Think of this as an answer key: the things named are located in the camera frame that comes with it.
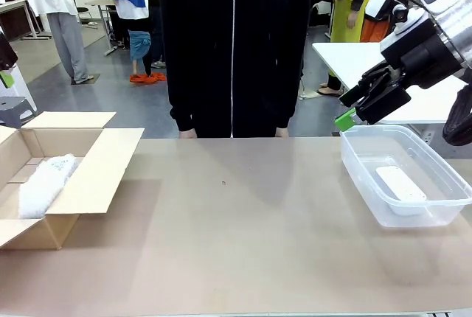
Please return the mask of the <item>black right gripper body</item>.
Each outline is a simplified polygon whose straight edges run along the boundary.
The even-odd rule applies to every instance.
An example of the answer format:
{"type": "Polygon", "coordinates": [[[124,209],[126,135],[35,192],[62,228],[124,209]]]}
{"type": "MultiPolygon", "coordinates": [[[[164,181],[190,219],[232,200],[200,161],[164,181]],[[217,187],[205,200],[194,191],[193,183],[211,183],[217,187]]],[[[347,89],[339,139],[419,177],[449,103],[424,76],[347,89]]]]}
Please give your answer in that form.
{"type": "Polygon", "coordinates": [[[431,88],[463,68],[463,60],[430,18],[390,33],[380,42],[380,50],[391,80],[404,89],[431,88]]]}

